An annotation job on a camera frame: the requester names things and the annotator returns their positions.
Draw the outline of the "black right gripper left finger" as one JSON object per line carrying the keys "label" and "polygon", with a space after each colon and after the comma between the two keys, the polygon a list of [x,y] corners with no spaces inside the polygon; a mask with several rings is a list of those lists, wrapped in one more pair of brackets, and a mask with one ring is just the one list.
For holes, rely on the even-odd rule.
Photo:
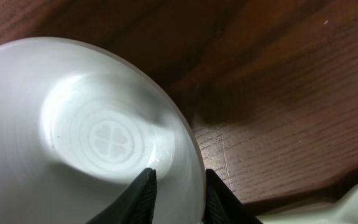
{"label": "black right gripper left finger", "polygon": [[115,201],[86,224],[152,223],[157,197],[157,174],[145,168]]}

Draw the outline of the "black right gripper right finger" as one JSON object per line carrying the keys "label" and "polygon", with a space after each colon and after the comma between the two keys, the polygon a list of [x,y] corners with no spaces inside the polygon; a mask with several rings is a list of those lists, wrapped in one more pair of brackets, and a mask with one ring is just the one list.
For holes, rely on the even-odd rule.
{"label": "black right gripper right finger", "polygon": [[205,224],[262,224],[212,169],[206,169]]}

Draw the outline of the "white plastic bowl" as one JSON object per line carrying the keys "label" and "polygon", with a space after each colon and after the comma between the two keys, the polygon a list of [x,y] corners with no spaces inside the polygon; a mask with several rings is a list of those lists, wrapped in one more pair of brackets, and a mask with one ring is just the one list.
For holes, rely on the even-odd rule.
{"label": "white plastic bowl", "polygon": [[149,76],[75,40],[0,45],[0,223],[86,223],[146,168],[154,223],[203,221],[200,149]]}

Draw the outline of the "pale green spoon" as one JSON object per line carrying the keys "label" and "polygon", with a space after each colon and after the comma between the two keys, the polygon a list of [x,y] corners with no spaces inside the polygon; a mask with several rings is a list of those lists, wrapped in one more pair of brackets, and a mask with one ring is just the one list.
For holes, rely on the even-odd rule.
{"label": "pale green spoon", "polygon": [[310,212],[260,215],[264,224],[358,224],[358,184],[332,207]]}

